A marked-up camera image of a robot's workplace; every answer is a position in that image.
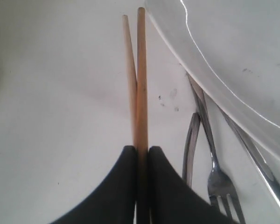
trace table surface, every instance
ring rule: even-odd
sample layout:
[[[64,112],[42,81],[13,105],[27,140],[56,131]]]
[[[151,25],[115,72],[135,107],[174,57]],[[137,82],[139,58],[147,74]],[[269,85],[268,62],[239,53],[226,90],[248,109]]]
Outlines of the table surface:
[[[140,0],[0,0],[0,223],[48,223],[88,196],[132,143],[121,16],[136,50]],[[196,110],[185,70],[147,16],[149,145],[181,174]],[[247,223],[280,210],[236,136],[206,98],[221,167]],[[280,181],[280,161],[261,150]],[[200,129],[193,189],[208,201]]]

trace plate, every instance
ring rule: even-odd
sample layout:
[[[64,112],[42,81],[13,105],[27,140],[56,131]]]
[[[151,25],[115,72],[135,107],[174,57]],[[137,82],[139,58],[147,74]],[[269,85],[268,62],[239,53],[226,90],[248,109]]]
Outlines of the plate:
[[[280,159],[280,0],[146,0],[146,8],[205,92]]]

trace fork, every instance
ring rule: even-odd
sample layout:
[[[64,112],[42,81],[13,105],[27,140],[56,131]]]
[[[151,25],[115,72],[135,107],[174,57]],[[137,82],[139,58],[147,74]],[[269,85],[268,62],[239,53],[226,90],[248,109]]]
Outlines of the fork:
[[[229,176],[223,172],[219,165],[214,138],[211,132],[209,117],[207,114],[206,104],[202,101],[204,99],[204,96],[201,96],[201,94],[203,94],[203,91],[192,78],[189,77],[189,80],[194,94],[197,110],[200,115],[201,122],[207,137],[207,141],[210,146],[210,157],[212,162],[212,170],[208,179],[208,193],[210,198],[210,204],[216,207],[218,210],[220,210],[218,203],[218,198],[220,197],[224,209],[226,211],[227,217],[232,219],[232,214],[227,199],[227,197],[229,196],[231,198],[231,202],[233,203],[239,222],[241,224],[245,224],[244,214],[238,200],[236,189]],[[200,90],[200,96],[198,96],[198,94],[196,93],[197,90]]]

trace white table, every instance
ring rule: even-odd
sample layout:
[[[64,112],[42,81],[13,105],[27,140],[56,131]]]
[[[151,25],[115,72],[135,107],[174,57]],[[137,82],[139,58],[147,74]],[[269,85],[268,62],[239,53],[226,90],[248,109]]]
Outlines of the white table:
[[[121,15],[128,0],[0,0],[0,223],[48,223],[88,196],[131,144]],[[195,103],[185,71],[147,17],[149,145],[181,174]],[[221,167],[247,223],[280,210],[207,98]],[[280,181],[280,162],[265,152]],[[210,156],[200,129],[193,189],[205,200]]]

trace wooden chopstick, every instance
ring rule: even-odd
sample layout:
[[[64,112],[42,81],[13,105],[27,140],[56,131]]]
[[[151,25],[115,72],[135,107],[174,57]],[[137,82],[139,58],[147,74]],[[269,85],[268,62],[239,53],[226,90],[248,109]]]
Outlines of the wooden chopstick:
[[[138,183],[137,183],[137,224],[149,224],[149,205],[147,190],[147,68],[145,9],[138,9],[137,22],[137,119],[136,136],[138,149]]]
[[[126,72],[127,72],[128,90],[129,90],[133,145],[137,147],[137,137],[136,137],[137,78],[136,78],[136,70],[135,70],[129,20],[127,15],[122,16],[122,23],[123,23],[125,46],[126,46]]]

